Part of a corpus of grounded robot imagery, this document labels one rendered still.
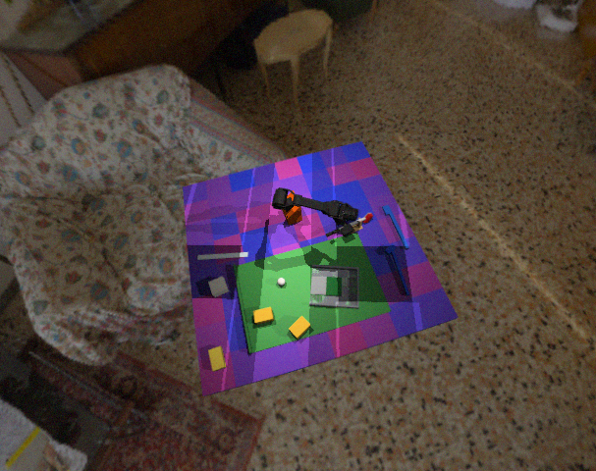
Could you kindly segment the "red putter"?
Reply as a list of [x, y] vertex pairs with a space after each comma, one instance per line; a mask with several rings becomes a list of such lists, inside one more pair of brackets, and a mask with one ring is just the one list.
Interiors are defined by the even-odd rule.
[[[368, 223], [368, 222], [370, 221], [370, 219], [372, 218], [372, 216], [373, 216], [373, 215], [372, 215], [371, 213], [367, 213], [365, 217], [363, 217], [363, 218], [361, 218], [361, 219], [359, 219], [359, 220], [356, 220], [356, 221], [352, 222], [352, 223], [351, 223], [351, 225], [352, 225], [352, 226], [353, 226], [353, 225], [356, 225], [356, 224], [360, 223], [360, 221], [361, 221], [361, 220], [362, 220], [362, 222], [364, 222], [364, 223]], [[332, 232], [330, 232], [330, 233], [326, 234], [326, 236], [331, 236], [331, 235], [333, 235], [333, 234], [335, 234], [335, 233], [338, 233], [338, 232], [340, 232], [340, 229], [341, 229], [341, 228], [338, 228], [338, 229], [336, 229], [336, 230], [334, 230], [334, 231], [332, 231]]]

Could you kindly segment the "green flat mat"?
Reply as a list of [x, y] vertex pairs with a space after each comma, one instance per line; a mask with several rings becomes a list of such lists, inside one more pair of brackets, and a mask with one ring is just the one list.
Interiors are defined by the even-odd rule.
[[[359, 268], [358, 309], [309, 306], [312, 265]], [[236, 266], [252, 353], [391, 312], [358, 233]], [[278, 279], [285, 279], [279, 286]], [[256, 325], [253, 310], [272, 308], [274, 321]], [[310, 324], [297, 339], [289, 327]]]

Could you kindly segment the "pale grey flat bar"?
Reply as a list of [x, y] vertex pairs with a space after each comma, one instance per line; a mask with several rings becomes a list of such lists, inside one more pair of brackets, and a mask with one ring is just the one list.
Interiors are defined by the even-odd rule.
[[247, 257], [248, 252], [197, 255], [197, 260]]

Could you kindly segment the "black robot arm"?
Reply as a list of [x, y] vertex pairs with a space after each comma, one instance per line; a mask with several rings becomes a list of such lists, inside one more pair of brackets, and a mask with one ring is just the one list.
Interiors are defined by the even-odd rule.
[[[288, 196], [288, 191], [294, 195], [294, 199], [292, 200]], [[340, 205], [341, 204], [341, 205]], [[272, 206], [275, 209], [283, 210], [285, 209], [288, 212], [293, 206], [303, 206], [315, 210], [321, 211], [323, 214], [328, 215], [328, 217], [335, 218], [335, 219], [349, 219], [355, 220], [358, 216], [358, 209], [352, 208], [347, 203], [343, 203], [342, 201], [338, 200], [331, 200], [331, 201], [318, 201], [306, 197], [302, 197], [302, 195], [295, 194], [291, 190], [287, 188], [276, 188], [276, 191], [273, 196]]]

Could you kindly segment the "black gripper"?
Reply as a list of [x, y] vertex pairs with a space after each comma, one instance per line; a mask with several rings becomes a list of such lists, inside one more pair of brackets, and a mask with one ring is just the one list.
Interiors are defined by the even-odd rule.
[[343, 236], [347, 236], [354, 231], [352, 225], [346, 223], [346, 219], [344, 219], [344, 218], [343, 218], [343, 220], [335, 219], [335, 218], [333, 218], [333, 219], [337, 225], [342, 224], [344, 226], [343, 228], [340, 229]]

